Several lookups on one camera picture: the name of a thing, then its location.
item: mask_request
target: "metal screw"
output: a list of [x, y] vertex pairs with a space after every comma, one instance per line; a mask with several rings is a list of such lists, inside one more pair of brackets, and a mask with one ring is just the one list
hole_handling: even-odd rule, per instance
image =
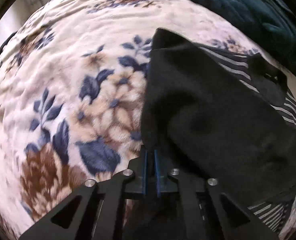
[[170, 174], [171, 174], [171, 175], [174, 175], [174, 176], [175, 176], [175, 175], [179, 175], [179, 171], [180, 171], [179, 169], [172, 169], [172, 170], [170, 171]]
[[84, 183], [84, 185], [86, 187], [93, 187], [94, 185], [96, 185], [96, 181], [94, 179], [88, 179], [86, 180], [86, 182]]
[[208, 179], [208, 184], [210, 186], [216, 186], [218, 184], [218, 180], [217, 179]]
[[123, 171], [123, 175], [125, 176], [131, 176], [133, 174], [133, 171], [130, 169], [126, 169]]

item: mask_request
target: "bedspread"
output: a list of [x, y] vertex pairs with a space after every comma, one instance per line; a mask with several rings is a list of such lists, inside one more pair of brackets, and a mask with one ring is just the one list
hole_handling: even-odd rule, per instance
[[194, 42], [262, 53], [285, 72], [296, 99], [291, 73], [189, 0], [52, 0], [0, 56], [0, 225], [10, 239], [86, 179], [109, 179], [138, 156], [158, 27]]

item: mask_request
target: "white stripe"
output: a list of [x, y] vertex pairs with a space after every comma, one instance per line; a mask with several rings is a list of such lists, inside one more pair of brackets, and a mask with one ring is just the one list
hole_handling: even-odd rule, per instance
[[294, 122], [294, 121], [291, 120], [291, 119], [288, 119], [288, 118], [286, 118], [286, 117], [284, 117], [284, 116], [283, 116], [283, 119], [284, 119], [285, 121], [287, 121], [287, 122], [291, 122], [291, 123], [293, 123], [293, 124], [296, 125], [296, 122]]
[[277, 223], [277, 225], [275, 225], [271, 230], [275, 231], [278, 228], [279, 224]]
[[244, 55], [237, 55], [237, 54], [233, 54], [234, 56], [236, 57], [247, 57], [247, 56], [244, 56]]
[[296, 101], [296, 99], [294, 99], [294, 97], [292, 95], [289, 94], [289, 92], [287, 92], [287, 95], [294, 101]]
[[292, 116], [295, 120], [296, 120], [296, 118], [294, 117], [294, 115], [291, 113], [291, 112], [289, 112], [289, 111], [287, 111], [286, 109], [283, 109], [283, 108], [281, 108], [281, 107], [276, 107], [276, 106], [273, 106], [273, 105], [271, 105], [274, 109], [276, 109], [276, 110], [279, 110], [279, 111], [282, 111], [282, 112], [284, 112], [284, 113], [286, 113], [286, 114], [289, 114], [290, 116]]
[[246, 74], [245, 72], [241, 71], [241, 70], [235, 70], [235, 69], [229, 68], [229, 67], [227, 67], [226, 65], [221, 64], [220, 62], [218, 62], [218, 64], [219, 64], [220, 66], [222, 66], [225, 70], [227, 70], [227, 71], [229, 71], [229, 72], [231, 72], [231, 73], [242, 75], [242, 76], [244, 76], [245, 78], [248, 78], [249, 80], [251, 80], [251, 77], [250, 77], [248, 74]]
[[270, 223], [274, 223], [278, 218], [282, 217], [283, 213], [281, 212], [280, 214], [276, 215], [273, 219], [269, 220], [266, 225], [270, 224]]
[[258, 210], [254, 213], [254, 215], [258, 215], [260, 214], [261, 212], [264, 212], [265, 210], [267, 210], [268, 208], [271, 207], [271, 204], [269, 204], [268, 206], [265, 206], [264, 208], [262, 208], [261, 210]]
[[296, 107], [296, 105], [292, 102], [292, 101], [290, 101], [288, 98], [286, 98], [286, 100], [288, 101], [288, 102], [290, 102], [290, 103], [292, 103], [293, 104], [293, 106], [295, 106]]
[[230, 58], [227, 58], [227, 57], [224, 57], [224, 56], [221, 56], [220, 54], [217, 54], [209, 49], [206, 49], [206, 48], [202, 48], [204, 51], [208, 52], [209, 54], [219, 58], [219, 59], [222, 59], [224, 61], [227, 61], [231, 64], [234, 64], [234, 65], [237, 65], [237, 66], [244, 66], [246, 68], [248, 68], [248, 64], [246, 62], [238, 62], [238, 61], [235, 61], [235, 60], [232, 60]]
[[278, 223], [281, 221], [281, 217], [277, 219], [273, 224], [269, 226], [269, 228], [273, 228], [275, 225], [278, 225]]
[[284, 106], [288, 106], [289, 108], [291, 108], [296, 113], [296, 110], [290, 104], [284, 103]]
[[259, 206], [262, 205], [262, 204], [264, 204], [264, 202], [263, 202], [263, 203], [260, 203], [260, 204], [258, 204], [258, 205], [255, 205], [255, 206], [250, 206], [250, 207], [248, 207], [248, 209], [249, 209], [249, 210], [254, 209], [254, 208], [256, 208], [256, 207], [259, 207]]
[[257, 93], [259, 93], [259, 91], [258, 91], [255, 87], [253, 87], [252, 85], [249, 85], [248, 83], [246, 83], [245, 81], [240, 80], [240, 79], [239, 79], [239, 81], [240, 81], [241, 83], [243, 83], [246, 87], [252, 89], [253, 91], [255, 91], [255, 92], [257, 92]]
[[[274, 212], [277, 208], [279, 208], [281, 206], [281, 204], [279, 204], [278, 206], [275, 206], [272, 210], [270, 210], [269, 212], [267, 212], [266, 214], [262, 215], [261, 217], [259, 217], [259, 219], [263, 219], [264, 217], [268, 216], [270, 213]], [[275, 214], [272, 214], [270, 217], [266, 218], [266, 220], [263, 221], [263, 223], [266, 223], [270, 218], [272, 218]]]

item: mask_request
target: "dark teal blanket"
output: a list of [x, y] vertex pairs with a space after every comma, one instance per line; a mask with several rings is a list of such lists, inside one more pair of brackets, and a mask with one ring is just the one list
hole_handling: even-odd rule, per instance
[[296, 76], [296, 17], [282, 0], [191, 0], [225, 18]]

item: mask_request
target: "striped shirt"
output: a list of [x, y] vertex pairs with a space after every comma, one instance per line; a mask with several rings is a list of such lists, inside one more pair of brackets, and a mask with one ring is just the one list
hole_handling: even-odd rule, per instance
[[[205, 51], [206, 54], [208, 54], [222, 68], [235, 76], [247, 88], [260, 94], [251, 79], [248, 65], [248, 60], [251, 56], [229, 52], [204, 44], [196, 45]], [[288, 87], [287, 92], [285, 93], [284, 104], [281, 106], [274, 106], [271, 104], [271, 107], [283, 117], [288, 125], [296, 128], [296, 100]], [[284, 223], [287, 221], [290, 208], [291, 205], [288, 203], [261, 203], [248, 207], [256, 217], [276, 233], [280, 232]]]

